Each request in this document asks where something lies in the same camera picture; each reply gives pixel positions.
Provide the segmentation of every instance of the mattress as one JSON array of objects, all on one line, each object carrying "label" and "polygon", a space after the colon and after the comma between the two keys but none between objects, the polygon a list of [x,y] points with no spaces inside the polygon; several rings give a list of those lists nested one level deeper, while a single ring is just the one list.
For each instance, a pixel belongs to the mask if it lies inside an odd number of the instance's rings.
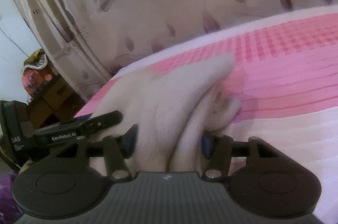
[{"label": "mattress", "polygon": [[[214,55],[237,64],[224,91],[242,109],[224,133],[259,136],[311,170],[322,183],[314,211],[338,223],[338,7],[295,11],[202,36],[121,69],[77,116],[94,112],[125,74],[142,67],[167,73]],[[234,160],[232,171],[243,164]]]}]

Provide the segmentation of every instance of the purple fabric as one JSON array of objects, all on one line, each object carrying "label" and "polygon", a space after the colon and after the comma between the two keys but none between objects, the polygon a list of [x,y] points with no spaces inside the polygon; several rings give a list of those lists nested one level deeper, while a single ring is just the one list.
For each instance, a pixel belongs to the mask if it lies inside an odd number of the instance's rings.
[{"label": "purple fabric", "polygon": [[12,195],[15,178],[13,173],[0,178],[0,224],[13,224],[22,215]]}]

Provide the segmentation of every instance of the ribbed gray surface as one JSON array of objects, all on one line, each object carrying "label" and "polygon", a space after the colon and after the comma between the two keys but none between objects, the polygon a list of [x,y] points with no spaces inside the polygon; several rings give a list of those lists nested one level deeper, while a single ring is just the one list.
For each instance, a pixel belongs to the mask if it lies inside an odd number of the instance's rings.
[{"label": "ribbed gray surface", "polygon": [[140,173],[113,186],[92,210],[69,219],[41,220],[24,215],[16,224],[320,224],[312,215],[272,220],[234,203],[224,187],[196,173]]}]

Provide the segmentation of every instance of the wall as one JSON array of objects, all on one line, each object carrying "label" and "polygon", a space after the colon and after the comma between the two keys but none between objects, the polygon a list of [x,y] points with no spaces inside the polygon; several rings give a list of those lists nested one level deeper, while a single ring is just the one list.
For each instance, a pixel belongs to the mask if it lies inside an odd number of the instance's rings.
[{"label": "wall", "polygon": [[21,70],[26,55],[30,56],[40,45],[13,0],[0,0],[0,28],[0,100],[27,102],[28,94],[21,83]]}]

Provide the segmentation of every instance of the wire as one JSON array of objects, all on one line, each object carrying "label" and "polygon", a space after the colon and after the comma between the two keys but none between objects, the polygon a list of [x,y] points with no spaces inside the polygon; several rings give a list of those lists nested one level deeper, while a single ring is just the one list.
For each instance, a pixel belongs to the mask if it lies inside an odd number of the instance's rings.
[{"label": "wire", "polygon": [[22,48],[21,47],[19,47],[17,44],[16,44],[16,42],[14,42],[4,31],[3,31],[3,29],[0,27],[0,30],[3,32],[3,34],[4,35],[6,35],[6,37],[13,43],[13,44],[15,44],[16,46],[17,46],[17,48],[19,49],[19,50],[21,50],[21,52],[24,54],[24,55],[26,55],[27,56],[27,58],[29,57],[28,55],[27,55],[27,53],[26,52],[24,52],[23,50],[22,50]]}]

